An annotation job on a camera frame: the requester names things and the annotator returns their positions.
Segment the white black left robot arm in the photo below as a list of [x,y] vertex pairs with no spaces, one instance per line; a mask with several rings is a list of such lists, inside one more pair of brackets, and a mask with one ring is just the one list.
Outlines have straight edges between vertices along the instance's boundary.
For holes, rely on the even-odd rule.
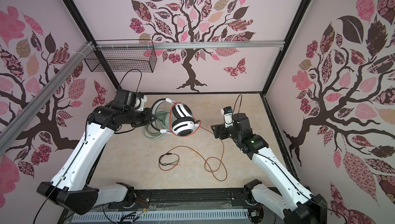
[[79,215],[112,202],[132,205],[132,186],[118,182],[112,187],[95,188],[87,181],[108,140],[122,125],[139,128],[153,121],[151,109],[144,107],[146,101],[142,93],[118,89],[113,101],[89,115],[85,132],[67,162],[50,182],[41,182],[37,192]]

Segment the mint green headphones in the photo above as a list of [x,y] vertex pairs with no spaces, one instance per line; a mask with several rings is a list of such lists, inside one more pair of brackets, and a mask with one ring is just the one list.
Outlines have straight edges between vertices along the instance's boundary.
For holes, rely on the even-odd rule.
[[159,140],[163,138],[167,134],[167,130],[170,129],[170,111],[160,109],[160,105],[164,102],[165,101],[160,101],[153,105],[152,113],[156,117],[156,120],[143,128],[143,136],[148,140]]

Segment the white black headphones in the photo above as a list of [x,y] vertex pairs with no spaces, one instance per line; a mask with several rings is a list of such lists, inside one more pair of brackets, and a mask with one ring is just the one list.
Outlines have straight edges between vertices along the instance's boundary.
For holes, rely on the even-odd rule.
[[194,134],[201,126],[201,121],[196,120],[193,117],[192,111],[187,105],[183,103],[177,103],[170,98],[158,99],[154,102],[154,104],[160,101],[165,101],[164,103],[172,104],[169,119],[170,129],[167,130],[168,134],[171,133],[178,137],[187,137]]

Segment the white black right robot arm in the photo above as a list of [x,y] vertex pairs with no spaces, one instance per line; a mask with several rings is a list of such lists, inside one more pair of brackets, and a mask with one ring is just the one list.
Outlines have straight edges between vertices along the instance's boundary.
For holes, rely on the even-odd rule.
[[236,146],[257,164],[276,186],[274,192],[260,181],[245,185],[250,203],[270,209],[285,224],[327,223],[327,203],[313,195],[280,163],[263,137],[253,133],[246,114],[234,114],[231,107],[221,111],[224,123],[212,125],[217,139],[232,139]]

